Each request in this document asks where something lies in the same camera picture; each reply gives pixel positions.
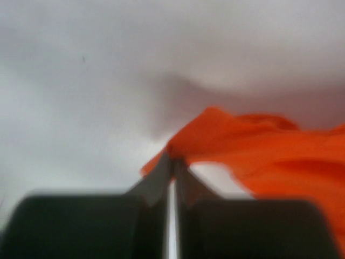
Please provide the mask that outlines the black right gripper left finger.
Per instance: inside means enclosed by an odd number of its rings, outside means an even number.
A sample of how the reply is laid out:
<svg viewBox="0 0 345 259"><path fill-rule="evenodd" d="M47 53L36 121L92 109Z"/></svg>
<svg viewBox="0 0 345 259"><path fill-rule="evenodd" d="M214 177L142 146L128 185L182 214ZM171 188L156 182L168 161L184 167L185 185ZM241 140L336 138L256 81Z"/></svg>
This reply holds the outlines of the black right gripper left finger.
<svg viewBox="0 0 345 259"><path fill-rule="evenodd" d="M1 258L165 258L172 160L125 193L39 194L21 200Z"/></svg>

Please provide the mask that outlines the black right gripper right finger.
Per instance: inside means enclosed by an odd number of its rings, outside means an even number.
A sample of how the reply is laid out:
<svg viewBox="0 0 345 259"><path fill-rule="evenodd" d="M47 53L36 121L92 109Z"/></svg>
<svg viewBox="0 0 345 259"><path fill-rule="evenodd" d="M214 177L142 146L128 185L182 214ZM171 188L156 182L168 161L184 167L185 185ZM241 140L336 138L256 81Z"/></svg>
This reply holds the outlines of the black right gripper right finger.
<svg viewBox="0 0 345 259"><path fill-rule="evenodd" d="M340 258L324 215L296 199L223 198L174 161L181 258Z"/></svg>

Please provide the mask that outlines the orange t shirt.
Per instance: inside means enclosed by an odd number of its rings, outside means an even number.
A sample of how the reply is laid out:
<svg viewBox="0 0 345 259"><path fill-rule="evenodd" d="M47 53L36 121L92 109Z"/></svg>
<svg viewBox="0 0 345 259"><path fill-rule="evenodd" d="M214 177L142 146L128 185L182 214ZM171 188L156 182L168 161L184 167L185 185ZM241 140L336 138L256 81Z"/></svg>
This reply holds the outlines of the orange t shirt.
<svg viewBox="0 0 345 259"><path fill-rule="evenodd" d="M280 116L207 108L162 152L224 169L255 198L312 198L344 249L344 126L308 131Z"/></svg>

